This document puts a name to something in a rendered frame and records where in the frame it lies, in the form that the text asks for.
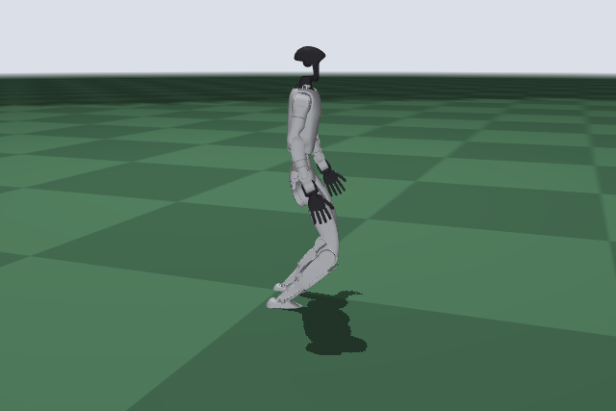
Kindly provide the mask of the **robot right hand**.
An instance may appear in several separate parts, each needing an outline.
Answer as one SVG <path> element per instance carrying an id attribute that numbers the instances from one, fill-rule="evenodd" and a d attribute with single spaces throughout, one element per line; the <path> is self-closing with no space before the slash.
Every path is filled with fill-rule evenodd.
<path id="1" fill-rule="evenodd" d="M 314 214 L 314 211 L 315 211 L 315 212 L 316 212 L 316 215 L 317 215 L 317 218 L 318 218 L 318 220 L 319 220 L 319 223 L 321 224 L 321 217 L 320 217 L 320 214 L 319 214 L 319 212 L 318 212 L 318 211 L 321 211 L 321 215 L 322 215 L 322 218 L 323 218 L 323 220 L 324 220 L 324 223 L 327 223 L 327 220 L 326 220 L 325 214 L 324 214 L 324 212 L 323 212 L 323 210 L 322 210 L 322 209 L 324 209 L 324 211 L 326 212 L 326 214 L 327 214 L 327 216 L 329 217 L 329 219 L 331 219 L 331 216 L 330 216 L 330 214 L 329 214 L 328 210 L 326 209 L 325 204 L 327 204 L 327 205 L 328 205 L 328 206 L 329 206 L 332 210 L 334 210 L 334 207 L 333 207 L 333 205 L 332 205 L 329 201 L 327 201 L 326 199 L 324 199 L 324 198 L 322 197 L 322 195 L 317 194 L 317 192 L 318 192 L 319 190 L 318 190 L 318 188 L 317 188 L 317 186 L 316 186 L 316 183 L 315 183 L 313 180 L 312 180 L 312 182 L 313 182 L 313 184 L 314 184 L 314 186 L 315 186 L 315 190 L 314 190 L 314 191 L 309 192 L 309 193 L 306 193 L 306 191 L 304 190 L 304 188 L 303 188 L 303 186 L 302 186 L 302 185 L 301 185 L 301 188 L 302 188 L 302 190 L 303 190 L 303 192 L 304 192 L 305 196 L 306 196 L 306 197 L 308 197 L 308 196 L 309 196 L 309 200 L 308 200 L 308 207 L 309 207 L 309 210 L 311 211 L 311 215 L 312 215 L 313 222 L 314 222 L 314 224 L 317 224 L 317 223 L 316 223 L 315 214 Z M 324 204 L 324 203 L 325 203 L 325 204 Z"/>

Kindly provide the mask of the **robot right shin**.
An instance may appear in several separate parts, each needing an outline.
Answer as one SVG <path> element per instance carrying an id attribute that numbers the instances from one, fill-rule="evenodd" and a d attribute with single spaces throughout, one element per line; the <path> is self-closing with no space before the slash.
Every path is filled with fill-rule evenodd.
<path id="1" fill-rule="evenodd" d="M 287 300 L 285 301 L 286 303 L 314 286 L 328 273 L 339 266 L 339 263 L 333 266 L 335 260 L 335 254 L 331 250 L 325 249 L 321 251 L 316 258 L 310 259 L 308 263 L 305 264 L 305 266 L 296 274 L 295 280 L 292 284 L 278 297 L 281 301 L 278 301 L 277 299 L 277 302 L 284 303 L 285 299 Z"/>

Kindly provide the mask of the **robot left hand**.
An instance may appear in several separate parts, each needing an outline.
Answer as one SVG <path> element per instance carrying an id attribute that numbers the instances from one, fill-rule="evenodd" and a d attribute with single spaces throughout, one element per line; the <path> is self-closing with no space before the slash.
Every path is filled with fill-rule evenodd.
<path id="1" fill-rule="evenodd" d="M 326 184 L 326 187 L 327 187 L 327 189 L 328 189 L 328 191 L 329 191 L 330 195 L 331 195 L 331 196 L 333 196 L 333 195 L 332 195 L 332 192 L 330 191 L 330 188 L 329 188 L 329 185 L 328 185 L 328 184 L 330 184 L 330 186 L 331 186 L 331 188 L 332 188 L 333 192 L 335 193 L 335 195 L 337 195 L 337 193 L 336 193 L 336 190 L 335 190 L 335 188 L 334 188 L 333 184 L 334 184 L 334 185 L 335 185 L 335 187 L 337 188 L 338 192 L 339 192 L 340 194 L 342 194 L 336 182 L 338 182 L 338 184 L 341 186 L 341 188 L 343 189 L 343 191 L 345 191 L 345 188 L 344 188 L 344 186 L 342 185 L 342 183 L 339 181 L 338 177 L 340 177 L 340 178 L 341 178 L 344 182 L 346 182 L 347 180 L 346 180 L 346 179 L 345 179 L 345 177 L 343 177 L 341 174 L 339 174 L 339 173 L 335 172 L 335 170 L 331 170 L 331 166 L 330 166 L 330 164 L 328 163 L 328 161 L 327 161 L 327 160 L 325 160 L 325 161 L 326 161 L 326 163 L 327 163 L 327 164 L 328 164 L 328 166 L 329 166 L 329 168 L 328 168 L 328 169 L 326 169 L 326 170 L 324 170 L 324 171 L 321 171 L 318 165 L 317 165 L 317 167 L 318 167 L 318 169 L 319 169 L 320 173 L 321 173 L 321 174 L 323 174 L 323 181 L 324 181 L 324 183 Z M 337 177 L 337 176 L 338 176 L 338 177 Z"/>

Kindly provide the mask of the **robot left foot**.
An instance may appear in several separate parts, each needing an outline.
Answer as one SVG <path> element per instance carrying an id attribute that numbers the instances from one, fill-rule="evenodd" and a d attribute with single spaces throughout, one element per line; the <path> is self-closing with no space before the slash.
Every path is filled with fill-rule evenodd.
<path id="1" fill-rule="evenodd" d="M 285 287 L 285 285 L 284 285 L 284 284 L 283 284 L 283 286 Z M 287 285 L 287 287 L 286 287 L 286 288 L 282 288 L 282 283 L 277 283 L 277 284 L 273 287 L 273 289 L 274 289 L 275 291 L 284 292 L 284 291 L 288 288 L 288 286 L 290 286 L 290 285 Z M 302 292 L 302 293 L 305 293 L 305 291 L 304 291 L 304 292 Z"/>

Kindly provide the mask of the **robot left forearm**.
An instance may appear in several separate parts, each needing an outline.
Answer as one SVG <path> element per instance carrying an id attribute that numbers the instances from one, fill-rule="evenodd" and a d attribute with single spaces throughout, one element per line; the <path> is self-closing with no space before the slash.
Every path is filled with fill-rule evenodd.
<path id="1" fill-rule="evenodd" d="M 313 160 L 314 162 L 319 166 L 321 171 L 324 171 L 326 169 L 329 168 L 328 164 L 325 161 L 324 155 L 322 153 L 322 149 L 321 149 L 321 145 L 320 145 L 320 140 L 319 140 L 319 136 L 317 135 L 316 138 L 316 143 L 315 143 L 315 148 L 313 153 L 311 153 L 311 155 L 313 155 Z"/>

